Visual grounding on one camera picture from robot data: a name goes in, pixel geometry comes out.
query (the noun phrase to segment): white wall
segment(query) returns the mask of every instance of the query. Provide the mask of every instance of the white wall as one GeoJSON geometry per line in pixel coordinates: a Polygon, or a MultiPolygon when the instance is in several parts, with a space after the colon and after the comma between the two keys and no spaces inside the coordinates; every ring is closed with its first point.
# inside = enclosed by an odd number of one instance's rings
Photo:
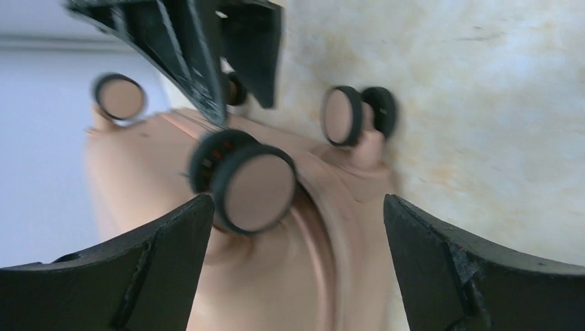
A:
{"type": "Polygon", "coordinates": [[[0,34],[19,36],[111,39],[93,26],[71,19],[64,0],[1,0],[0,34]]]}
{"type": "Polygon", "coordinates": [[[252,118],[322,139],[326,88],[386,86],[401,103],[387,156],[403,197],[585,265],[585,2],[280,2],[279,106],[252,118]]]}
{"type": "Polygon", "coordinates": [[[99,242],[83,163],[90,83],[120,72],[143,85],[148,112],[167,99],[138,54],[0,51],[0,267],[99,242]]]}

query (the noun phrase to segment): white marble surface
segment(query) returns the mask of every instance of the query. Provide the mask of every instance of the white marble surface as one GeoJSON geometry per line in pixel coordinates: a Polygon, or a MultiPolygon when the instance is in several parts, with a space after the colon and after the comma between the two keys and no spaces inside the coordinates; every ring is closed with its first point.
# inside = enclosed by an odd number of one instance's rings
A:
{"type": "Polygon", "coordinates": [[[502,245],[585,265],[585,2],[281,3],[279,105],[253,119],[323,139],[326,88],[385,86],[401,105],[387,153],[400,195],[502,245]]]}

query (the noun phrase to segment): black caster wheel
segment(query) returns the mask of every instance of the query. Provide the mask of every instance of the black caster wheel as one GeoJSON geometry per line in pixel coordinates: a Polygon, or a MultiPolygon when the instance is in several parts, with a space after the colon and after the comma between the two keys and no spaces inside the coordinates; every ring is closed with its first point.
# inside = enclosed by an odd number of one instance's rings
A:
{"type": "Polygon", "coordinates": [[[396,99],[385,88],[367,88],[361,93],[361,100],[374,111],[374,128],[389,139],[396,128],[398,107],[396,99]]]}
{"type": "Polygon", "coordinates": [[[122,74],[104,74],[94,83],[95,102],[111,119],[128,120],[138,116],[146,105],[146,93],[122,74]]]}
{"type": "Polygon", "coordinates": [[[361,95],[350,86],[337,86],[325,94],[321,128],[334,146],[353,146],[361,134],[364,111],[361,95]]]}
{"type": "Polygon", "coordinates": [[[201,141],[188,165],[188,178],[195,193],[207,192],[217,166],[236,149],[260,144],[254,137],[240,130],[214,132],[201,141]]]}
{"type": "Polygon", "coordinates": [[[241,106],[248,98],[248,90],[242,85],[235,72],[227,74],[230,86],[230,94],[228,95],[228,105],[241,106]]]}
{"type": "Polygon", "coordinates": [[[287,213],[297,189],[293,160],[267,145],[242,147],[219,164],[211,181],[220,228],[253,235],[287,213]]]}

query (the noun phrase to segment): chair wheel tire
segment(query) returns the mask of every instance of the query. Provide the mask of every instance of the chair wheel tire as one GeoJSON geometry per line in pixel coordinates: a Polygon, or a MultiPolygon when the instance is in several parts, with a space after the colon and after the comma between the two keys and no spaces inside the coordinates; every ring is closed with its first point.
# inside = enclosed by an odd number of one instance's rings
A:
{"type": "Polygon", "coordinates": [[[321,107],[321,128],[332,145],[355,145],[363,121],[361,95],[356,89],[337,86],[327,91],[321,107]]]}
{"type": "Polygon", "coordinates": [[[250,144],[260,143],[248,133],[233,129],[214,132],[202,139],[188,165],[191,190],[195,193],[209,191],[218,165],[235,150],[250,144]]]}
{"type": "Polygon", "coordinates": [[[296,189],[295,164],[284,151],[261,144],[236,150],[211,182],[217,225],[244,235],[263,232],[288,212],[296,189]]]}
{"type": "Polygon", "coordinates": [[[140,115],[146,105],[143,88],[136,81],[116,73],[96,79],[93,97],[106,116],[120,121],[140,115]]]}
{"type": "Polygon", "coordinates": [[[398,107],[392,93],[381,87],[367,88],[361,93],[361,100],[374,111],[374,128],[389,139],[398,118],[398,107]]]}
{"type": "Polygon", "coordinates": [[[246,100],[248,99],[248,90],[241,83],[241,81],[239,80],[239,78],[237,77],[235,72],[230,72],[227,76],[228,76],[228,80],[230,82],[229,86],[231,87],[233,84],[236,87],[235,95],[231,94],[231,89],[230,89],[230,95],[228,97],[228,100],[230,102],[228,102],[228,105],[241,106],[241,105],[245,104],[246,100]]]}

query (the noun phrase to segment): chair caster wheel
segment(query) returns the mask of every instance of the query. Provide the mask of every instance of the chair caster wheel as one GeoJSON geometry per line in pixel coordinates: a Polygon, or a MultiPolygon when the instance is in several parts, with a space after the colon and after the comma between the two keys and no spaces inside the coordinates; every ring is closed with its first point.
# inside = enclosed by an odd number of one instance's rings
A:
{"type": "Polygon", "coordinates": [[[94,82],[93,97],[107,117],[120,121],[140,115],[146,105],[142,87],[122,74],[100,76],[94,82]]]}
{"type": "Polygon", "coordinates": [[[321,128],[332,145],[355,145],[363,120],[361,95],[356,89],[337,86],[327,91],[321,107],[321,128]]]}
{"type": "Polygon", "coordinates": [[[237,107],[245,104],[248,99],[248,90],[238,79],[235,72],[230,72],[227,76],[230,85],[230,94],[227,98],[228,105],[237,107]]]}
{"type": "Polygon", "coordinates": [[[374,128],[388,140],[396,128],[398,107],[396,99],[385,88],[367,88],[361,93],[361,100],[374,111],[374,128]]]}
{"type": "Polygon", "coordinates": [[[220,131],[203,140],[191,159],[189,180],[195,192],[211,191],[219,216],[215,225],[244,235],[277,224],[297,189],[290,156],[239,130],[220,131]]]}
{"type": "Polygon", "coordinates": [[[223,130],[205,137],[189,163],[189,184],[195,193],[207,192],[217,166],[237,148],[258,144],[258,140],[244,131],[223,130]]]}

